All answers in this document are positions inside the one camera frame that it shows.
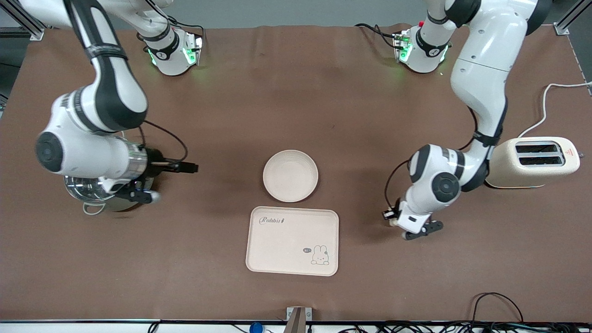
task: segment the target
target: table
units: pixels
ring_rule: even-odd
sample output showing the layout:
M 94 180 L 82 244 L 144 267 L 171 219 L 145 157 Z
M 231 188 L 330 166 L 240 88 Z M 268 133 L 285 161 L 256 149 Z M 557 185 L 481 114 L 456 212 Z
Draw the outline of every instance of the table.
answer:
M 259 27 L 208 30 L 201 66 L 167 77 L 135 34 L 118 32 L 148 96 L 148 119 L 186 142 L 200 172 L 159 176 L 160 203 L 85 216 L 33 147 L 53 100 L 92 82 L 94 71 L 71 31 L 46 31 L 29 46 L 0 121 L 0 318 L 275 319 L 306 305 L 322 320 L 466 319 L 476 294 L 497 291 L 527 321 L 590 319 L 587 159 L 540 189 L 463 194 L 435 214 L 444 230 L 426 238 L 404 241 L 381 219 L 394 166 L 426 143 L 457 148 L 470 138 L 471 115 L 449 85 L 466 28 L 424 75 L 396 64 L 368 30 Z M 582 81 L 568 38 L 541 27 L 509 77 L 502 141 L 540 117 L 546 84 Z M 585 88 L 551 91 L 548 119 L 531 135 L 565 136 L 587 153 L 591 107 Z M 145 131 L 149 145 L 182 153 L 166 134 Z M 265 162 L 284 149 L 306 152 L 320 171 L 315 193 L 300 203 L 278 203 L 262 184 Z M 390 195 L 409 185 L 396 175 Z M 249 271 L 257 206 L 336 211 L 338 272 Z M 478 319 L 516 320 L 494 299 L 480 308 Z

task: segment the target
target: robotic arm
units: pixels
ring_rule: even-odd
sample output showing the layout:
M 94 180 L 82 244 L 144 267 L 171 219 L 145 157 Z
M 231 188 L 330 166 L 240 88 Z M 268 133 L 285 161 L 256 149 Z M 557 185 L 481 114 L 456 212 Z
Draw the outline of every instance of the robotic arm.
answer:
M 180 75 L 199 59 L 202 38 L 173 28 L 161 8 L 173 0 L 98 0 L 106 12 L 129 23 L 148 46 L 152 62 L 165 75 Z M 62 0 L 21 0 L 38 20 L 55 27 L 72 28 Z
M 49 124 L 37 139 L 37 159 L 59 175 L 99 178 L 107 193 L 117 193 L 140 177 L 162 171 L 195 172 L 197 166 L 168 163 L 156 149 L 144 148 L 114 133 L 139 127 L 147 100 L 131 73 L 125 51 L 97 0 L 63 0 L 63 11 L 96 71 L 92 84 L 60 96 Z M 150 203 L 157 193 L 141 189 L 118 196 Z
M 454 203 L 461 191 L 483 184 L 507 111 L 507 76 L 524 37 L 546 17 L 546 2 L 550 1 L 446 0 L 448 19 L 457 27 L 469 27 L 451 84 L 456 96 L 475 113 L 477 130 L 466 153 L 426 145 L 411 157 L 408 168 L 413 185 L 395 207 L 384 212 L 391 226 L 407 231 L 407 239 L 409 233 L 425 233 L 432 213 Z
M 456 28 L 464 24 L 461 22 L 468 23 L 471 20 L 470 15 L 481 6 L 481 1 L 473 0 L 456 1 L 453 8 L 448 8 L 445 0 L 424 1 L 427 5 L 427 16 L 423 24 L 402 31 L 401 41 L 395 41 L 403 48 L 401 51 L 395 50 L 397 61 L 418 73 L 429 73 L 444 61 L 450 37 Z M 543 23 L 551 2 L 510 0 L 508 6 L 526 19 L 528 36 Z

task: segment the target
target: beige tray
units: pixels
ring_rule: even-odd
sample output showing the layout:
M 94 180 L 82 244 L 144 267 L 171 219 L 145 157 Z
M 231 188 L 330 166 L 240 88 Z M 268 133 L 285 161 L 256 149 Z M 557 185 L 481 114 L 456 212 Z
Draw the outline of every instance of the beige tray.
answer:
M 257 207 L 251 212 L 247 267 L 254 272 L 332 276 L 339 216 L 332 210 Z

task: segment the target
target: white cable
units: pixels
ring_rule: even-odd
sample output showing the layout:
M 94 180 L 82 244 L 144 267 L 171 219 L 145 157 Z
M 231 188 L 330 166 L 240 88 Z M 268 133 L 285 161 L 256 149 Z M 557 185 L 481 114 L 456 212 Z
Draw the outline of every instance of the white cable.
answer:
M 592 85 L 592 82 L 586 82 L 586 83 L 582 83 L 582 84 L 550 84 L 545 88 L 545 91 L 543 92 L 543 118 L 541 120 L 539 120 L 538 123 L 528 127 L 527 129 L 525 129 L 524 131 L 522 131 L 522 133 L 520 133 L 520 135 L 518 135 L 518 137 L 523 137 L 526 133 L 528 133 L 530 130 L 538 127 L 538 125 L 542 124 L 546 119 L 547 119 L 547 92 L 549 91 L 549 89 L 551 87 L 562 87 L 562 88 L 573 88 L 573 87 L 584 87 L 584 86 L 589 86 Z

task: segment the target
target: rabbit illustration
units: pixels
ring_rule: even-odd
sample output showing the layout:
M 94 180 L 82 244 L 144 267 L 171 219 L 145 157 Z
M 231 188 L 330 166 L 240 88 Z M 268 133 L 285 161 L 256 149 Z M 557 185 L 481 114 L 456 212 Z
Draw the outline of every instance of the rabbit illustration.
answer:
M 313 260 L 310 262 L 313 265 L 329 265 L 329 254 L 326 246 L 317 245 L 314 247 Z

